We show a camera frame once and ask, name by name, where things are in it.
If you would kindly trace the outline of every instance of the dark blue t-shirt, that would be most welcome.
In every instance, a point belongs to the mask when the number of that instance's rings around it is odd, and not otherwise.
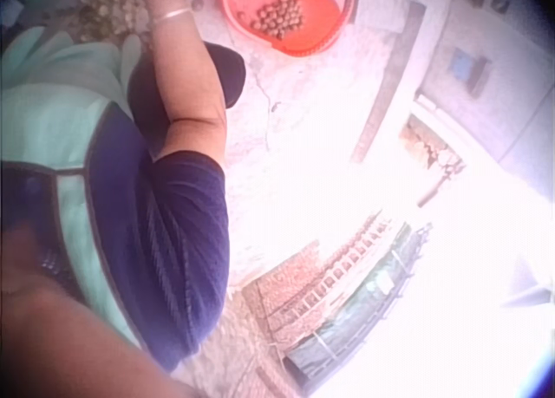
[[[229,273],[224,172],[192,151],[153,162],[139,130],[111,105],[81,173],[108,281],[143,347],[173,370],[198,350],[223,308]],[[32,223],[42,265],[82,301],[59,232],[57,174],[3,163],[2,226]]]

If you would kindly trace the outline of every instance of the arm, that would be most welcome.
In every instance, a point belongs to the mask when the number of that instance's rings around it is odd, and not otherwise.
[[[185,0],[145,0],[152,18],[186,7]],[[225,154],[225,103],[218,73],[191,12],[153,27],[158,88],[172,122],[160,158],[181,150],[208,155],[221,166]]]
[[[27,226],[2,240],[0,383],[8,396],[194,396],[43,276],[34,241]]]

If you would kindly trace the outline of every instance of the short sleeve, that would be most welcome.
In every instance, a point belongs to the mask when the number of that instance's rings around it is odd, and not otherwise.
[[[219,320],[229,275],[225,175],[206,155],[180,151],[154,162],[149,178],[147,221],[160,222],[151,258],[174,320],[199,344]]]

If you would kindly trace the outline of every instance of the crack in floor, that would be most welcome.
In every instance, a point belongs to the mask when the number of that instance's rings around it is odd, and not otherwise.
[[[230,42],[232,43],[233,48],[237,49],[238,46],[235,43],[235,40],[233,38],[231,29],[229,27],[229,25],[225,26],[225,29],[227,30],[227,35],[229,36]],[[262,95],[264,95],[266,101],[267,101],[267,109],[266,109],[266,132],[264,133],[264,142],[266,145],[266,151],[270,152],[270,142],[268,141],[268,136],[269,136],[269,132],[270,132],[270,119],[271,119],[271,97],[270,95],[268,95],[268,93],[266,92],[266,90],[264,89],[264,87],[262,86],[262,84],[260,83],[260,79],[258,78],[258,73],[257,70],[252,66],[251,62],[248,61],[246,63],[246,65],[248,66],[248,68],[251,70],[252,72],[252,76],[254,77],[254,81],[255,84],[257,85],[257,89],[260,90],[260,93],[262,93]]]

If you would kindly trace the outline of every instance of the person's leg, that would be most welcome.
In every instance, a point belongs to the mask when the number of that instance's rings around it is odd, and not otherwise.
[[[245,85],[243,57],[231,49],[209,42],[206,42],[206,48],[218,71],[224,90],[225,107],[232,108]],[[164,145],[170,120],[156,85],[152,59],[146,55],[131,76],[127,99],[135,124],[147,140],[150,153],[155,156]]]

